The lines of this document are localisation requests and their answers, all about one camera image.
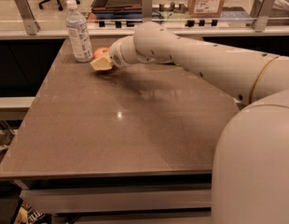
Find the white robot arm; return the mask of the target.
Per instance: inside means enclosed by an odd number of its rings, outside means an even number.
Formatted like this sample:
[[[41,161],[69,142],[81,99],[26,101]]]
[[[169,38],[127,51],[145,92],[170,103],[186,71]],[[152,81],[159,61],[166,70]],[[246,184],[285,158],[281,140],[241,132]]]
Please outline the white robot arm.
[[[241,103],[216,145],[213,224],[289,224],[289,57],[171,33],[154,22],[107,49],[92,67],[173,62]]]

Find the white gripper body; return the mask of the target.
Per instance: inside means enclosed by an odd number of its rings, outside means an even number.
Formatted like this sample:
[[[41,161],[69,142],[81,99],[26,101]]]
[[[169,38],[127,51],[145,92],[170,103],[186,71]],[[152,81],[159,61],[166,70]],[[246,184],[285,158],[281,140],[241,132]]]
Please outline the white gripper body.
[[[118,68],[138,63],[133,36],[125,36],[114,42],[109,49],[109,56]]]

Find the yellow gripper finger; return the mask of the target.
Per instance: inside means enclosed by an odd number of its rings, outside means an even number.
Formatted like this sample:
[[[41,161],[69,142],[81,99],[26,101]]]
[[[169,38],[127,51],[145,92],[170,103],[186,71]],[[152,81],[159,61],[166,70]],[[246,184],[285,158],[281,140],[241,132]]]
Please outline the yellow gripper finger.
[[[94,59],[90,65],[95,71],[107,71],[114,67],[108,52]]]

